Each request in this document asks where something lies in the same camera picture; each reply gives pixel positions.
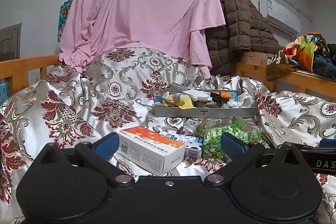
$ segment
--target poster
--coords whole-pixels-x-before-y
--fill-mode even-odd
[[[68,0],[61,5],[61,9],[60,9],[60,12],[59,12],[58,33],[57,33],[57,42],[58,43],[61,41],[65,21],[67,20],[71,3],[72,3],[72,0]]]

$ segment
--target blue gripper pad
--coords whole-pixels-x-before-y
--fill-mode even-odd
[[[334,140],[334,139],[322,139],[322,140],[320,140],[319,147],[336,147],[336,140]]]
[[[238,158],[249,148],[247,143],[244,143],[228,132],[224,132],[220,137],[220,146],[231,160]]]
[[[92,144],[93,151],[104,160],[110,161],[119,148],[119,135],[111,132]]]

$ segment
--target orange and white box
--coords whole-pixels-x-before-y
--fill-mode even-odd
[[[118,152],[154,175],[162,176],[178,166],[185,144],[142,127],[123,129]]]

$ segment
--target wooden railing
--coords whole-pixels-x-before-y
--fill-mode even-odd
[[[20,58],[0,62],[0,79],[8,78],[11,95],[28,87],[28,71],[40,69],[41,79],[47,75],[47,66],[55,65],[58,55]]]
[[[313,75],[307,75],[300,72],[291,72],[277,80],[268,82],[266,79],[266,66],[254,65],[238,62],[236,65],[236,75],[250,77],[262,82],[269,91],[273,92],[277,81],[297,86],[297,92],[306,93],[312,90],[333,98],[336,102],[336,83],[318,78]]]
[[[58,55],[20,58],[0,62],[0,79],[8,78],[10,93],[14,94],[29,86],[28,71],[40,69],[41,79],[47,75],[47,66],[55,65]],[[266,79],[266,66],[238,62],[236,75],[250,77],[262,82],[272,92],[276,81],[268,82]],[[336,102],[336,83],[320,79],[300,72],[292,72],[278,79],[281,82],[297,86],[297,92],[305,93],[307,89],[330,96]]]

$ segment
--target qr code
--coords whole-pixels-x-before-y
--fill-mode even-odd
[[[125,144],[121,144],[121,152],[127,154],[127,148],[128,148],[127,145],[125,145]]]

